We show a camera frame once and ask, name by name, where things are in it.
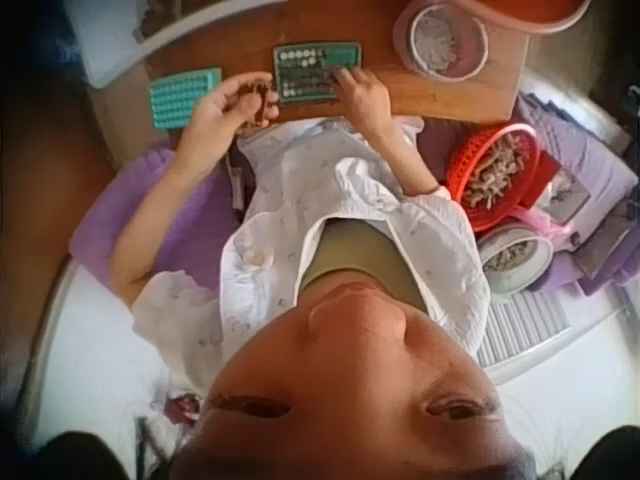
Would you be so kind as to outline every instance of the round container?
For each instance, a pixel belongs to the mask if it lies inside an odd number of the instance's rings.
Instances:
[[[476,164],[500,137],[506,134],[518,135],[524,140],[528,154],[525,169],[512,177],[512,187],[491,209],[485,205],[471,207],[463,199],[463,193]],[[480,128],[474,132],[451,159],[447,169],[447,188],[451,198],[464,208],[474,232],[483,232],[497,225],[507,217],[527,193],[540,161],[540,147],[535,130],[524,123],[506,126]]]
[[[501,251],[520,242],[533,242],[534,245],[519,265],[502,272],[484,272],[491,292],[497,297],[518,293],[540,278],[551,265],[553,244],[534,229],[519,222],[502,225],[478,242],[483,266]]]
[[[416,35],[425,16],[441,18],[449,25],[455,42],[455,60],[444,70],[433,69],[416,47]],[[402,12],[393,31],[396,52],[404,65],[421,75],[442,81],[461,82],[477,75],[487,63],[489,40],[484,25],[464,10],[435,0],[414,0]]]
[[[454,0],[471,15],[512,30],[550,34],[574,25],[591,0]]]

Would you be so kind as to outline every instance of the red plastic basket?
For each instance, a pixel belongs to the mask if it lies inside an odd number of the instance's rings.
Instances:
[[[490,210],[485,206],[472,208],[462,197],[469,177],[491,145],[507,133],[520,136],[524,141],[528,152],[525,169],[514,175],[513,186]],[[536,132],[527,124],[512,123],[506,126],[482,128],[471,135],[451,160],[447,170],[447,188],[453,200],[464,208],[474,232],[488,230],[509,215],[531,187],[539,160],[540,147]]]

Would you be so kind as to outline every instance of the girl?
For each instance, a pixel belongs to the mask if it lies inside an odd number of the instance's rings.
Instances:
[[[490,293],[468,220],[385,86],[359,68],[335,77],[350,125],[240,141],[257,191],[224,247],[219,292],[151,270],[185,199],[262,106],[239,89],[269,73],[202,99],[117,242],[112,283],[134,329],[207,398],[172,475],[533,478],[471,357]]]

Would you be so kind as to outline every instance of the purple blanket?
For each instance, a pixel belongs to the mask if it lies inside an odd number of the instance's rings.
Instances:
[[[71,254],[107,288],[115,242],[172,158],[168,148],[153,148],[125,167],[76,229]],[[196,188],[169,228],[154,270],[185,270],[198,284],[217,291],[222,248],[238,225],[228,176],[224,168],[217,168]]]

